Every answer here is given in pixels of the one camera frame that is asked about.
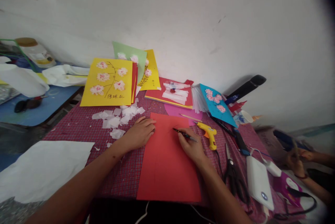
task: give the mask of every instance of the tissue paper flower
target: tissue paper flower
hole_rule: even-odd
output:
[[[127,60],[126,55],[122,52],[118,53],[118,59]]]
[[[96,85],[91,87],[90,91],[92,92],[92,94],[94,95],[103,95],[104,94],[104,87],[101,85]]]
[[[217,95],[214,97],[213,100],[214,100],[215,103],[219,104],[220,101],[222,100],[222,96],[219,95],[219,94],[217,94]]]
[[[213,101],[214,98],[211,94],[207,94],[206,97],[208,98],[209,101]]]
[[[108,73],[98,73],[97,79],[101,82],[106,82],[109,80],[109,74]]]
[[[220,112],[224,113],[226,109],[222,105],[217,105],[216,108],[219,109]]]
[[[151,74],[152,74],[152,72],[149,69],[146,69],[146,71],[144,72],[145,76],[151,76]]]
[[[210,89],[205,89],[206,94],[213,95],[213,91]]]
[[[116,82],[114,84],[114,88],[123,91],[125,90],[125,83],[122,80],[120,80],[119,82]]]
[[[139,63],[139,57],[138,56],[136,56],[136,55],[132,55],[131,57],[130,57],[130,60],[132,60],[133,62],[135,62],[135,63]]]
[[[126,75],[127,74],[127,69],[126,68],[120,68],[120,69],[118,69],[118,74],[119,74],[119,76],[124,76],[124,75]]]
[[[105,62],[99,62],[97,64],[97,67],[100,69],[106,69],[107,68],[107,64]]]

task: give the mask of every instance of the black scissors handle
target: black scissors handle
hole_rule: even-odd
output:
[[[224,175],[223,181],[226,184],[227,178],[229,178],[229,185],[231,194],[235,196],[236,192],[241,201],[247,205],[250,204],[250,196],[246,185],[240,174],[234,167],[234,163],[231,159],[227,162],[227,171]]]

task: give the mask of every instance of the blue greeting card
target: blue greeting card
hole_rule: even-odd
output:
[[[215,118],[218,118],[234,127],[237,127],[233,116],[230,114],[228,106],[224,103],[223,98],[216,90],[200,84],[202,95],[204,96],[209,112]]]

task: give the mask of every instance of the yellow glue gun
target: yellow glue gun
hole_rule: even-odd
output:
[[[216,150],[216,143],[215,143],[215,139],[214,139],[214,135],[216,135],[216,130],[212,129],[210,126],[205,125],[201,122],[195,122],[193,121],[200,129],[203,129],[209,138],[209,148],[212,151]]]

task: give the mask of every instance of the bracelet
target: bracelet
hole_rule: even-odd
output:
[[[307,179],[308,178],[308,175],[307,174],[305,174],[305,176],[303,176],[303,177],[300,177],[300,176],[298,176],[298,175],[294,175],[295,177],[297,177],[297,178],[299,178],[299,179]]]

